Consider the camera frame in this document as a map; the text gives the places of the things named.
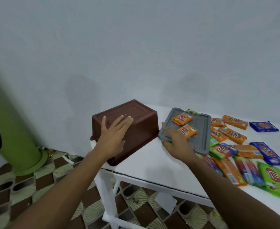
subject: left hand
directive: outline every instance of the left hand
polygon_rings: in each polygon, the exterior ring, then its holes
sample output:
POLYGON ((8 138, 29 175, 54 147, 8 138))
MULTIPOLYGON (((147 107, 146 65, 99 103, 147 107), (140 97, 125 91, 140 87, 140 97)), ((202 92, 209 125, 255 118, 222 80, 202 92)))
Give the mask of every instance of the left hand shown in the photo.
POLYGON ((109 129, 106 128, 106 116, 102 119, 101 136, 94 150, 100 150, 101 153, 106 155, 107 159, 112 158, 123 151, 125 143, 123 137, 134 119, 129 116, 120 122, 122 119, 123 115, 116 119, 109 129))

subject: tiled floor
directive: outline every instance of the tiled floor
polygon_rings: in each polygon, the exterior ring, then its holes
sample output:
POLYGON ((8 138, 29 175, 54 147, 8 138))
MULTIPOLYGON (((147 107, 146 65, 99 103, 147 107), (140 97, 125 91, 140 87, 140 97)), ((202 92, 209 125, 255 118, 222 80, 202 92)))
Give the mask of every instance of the tiled floor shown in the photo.
MULTIPOLYGON (((81 157, 56 151, 40 170, 21 177, 14 175, 9 164, 2 166, 0 168, 0 229, 7 227, 19 214, 38 201, 81 161, 81 157), (75 164, 67 163, 62 158, 63 155, 75 164)), ((179 198, 176 198, 176 207, 169 215, 154 201, 156 195, 157 192, 153 190, 121 182, 115 197, 119 218, 151 229, 227 228, 213 208, 179 198)), ((109 224, 102 220, 103 212, 104 207, 93 182, 67 228, 110 229, 109 224)))

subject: table leg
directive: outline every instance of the table leg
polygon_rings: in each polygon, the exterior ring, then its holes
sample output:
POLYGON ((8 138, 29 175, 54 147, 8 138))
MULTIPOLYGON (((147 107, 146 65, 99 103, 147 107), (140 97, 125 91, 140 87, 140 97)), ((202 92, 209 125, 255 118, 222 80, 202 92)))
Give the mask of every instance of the table leg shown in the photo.
MULTIPOLYGON (((102 203, 105 208, 104 215, 110 217, 118 217, 118 211, 115 202, 115 195, 113 194, 111 174, 103 170, 100 170, 94 178, 97 189, 100 193, 102 203)), ((119 226, 116 223, 110 222, 112 229, 118 229, 119 226)))

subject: hand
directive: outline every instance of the hand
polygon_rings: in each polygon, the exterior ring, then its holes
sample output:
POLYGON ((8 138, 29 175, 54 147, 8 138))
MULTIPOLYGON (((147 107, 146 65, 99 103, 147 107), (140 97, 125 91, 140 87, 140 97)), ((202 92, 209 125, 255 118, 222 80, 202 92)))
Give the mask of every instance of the hand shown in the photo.
POLYGON ((176 158, 185 164, 197 158, 182 133, 172 128, 164 128, 164 130, 171 136, 172 145, 164 140, 162 141, 162 144, 173 158, 176 158))
POLYGON ((102 119, 101 136, 94 149, 100 150, 101 153, 106 155, 107 159, 122 152, 125 143, 123 137, 134 121, 131 116, 120 122, 122 119, 123 116, 116 119, 109 129, 106 128, 106 116, 102 119))

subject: orange snack packet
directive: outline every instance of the orange snack packet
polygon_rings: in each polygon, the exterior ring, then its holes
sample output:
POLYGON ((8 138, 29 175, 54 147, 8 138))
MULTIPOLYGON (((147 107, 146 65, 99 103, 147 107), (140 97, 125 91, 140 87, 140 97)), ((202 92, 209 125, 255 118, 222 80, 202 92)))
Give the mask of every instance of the orange snack packet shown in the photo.
POLYGON ((217 131, 216 128, 214 128, 214 127, 211 127, 211 136, 219 142, 223 142, 223 141, 229 139, 224 134, 217 131))
POLYGON ((243 144, 246 140, 247 137, 245 137, 244 135, 229 129, 227 127, 221 127, 218 129, 218 131, 220 131, 221 133, 225 134, 227 137, 229 137, 229 139, 239 145, 243 144))
POLYGON ((224 176, 232 182, 232 184, 237 186, 247 186, 245 179, 229 158, 223 159, 222 161, 215 158, 211 159, 223 172, 224 176))
POLYGON ((183 127, 178 129, 180 132, 183 133, 186 139, 192 137, 194 134, 197 133, 197 130, 190 125, 184 125, 183 127))
POLYGON ((247 129, 247 127, 248 127, 248 122, 239 120, 239 119, 227 116, 227 115, 223 115, 223 121, 226 124, 229 124, 234 127, 241 128, 241 129, 247 129))
POLYGON ((223 127, 226 126, 223 119, 221 118, 211 118, 211 126, 212 127, 223 127))
POLYGON ((175 122, 176 124, 182 126, 191 121, 194 117, 190 116, 187 113, 179 114, 178 116, 172 118, 172 121, 175 122))
POLYGON ((229 146, 233 147, 238 151, 238 153, 236 153, 236 156, 238 157, 263 159, 263 155, 253 145, 229 145, 229 146))

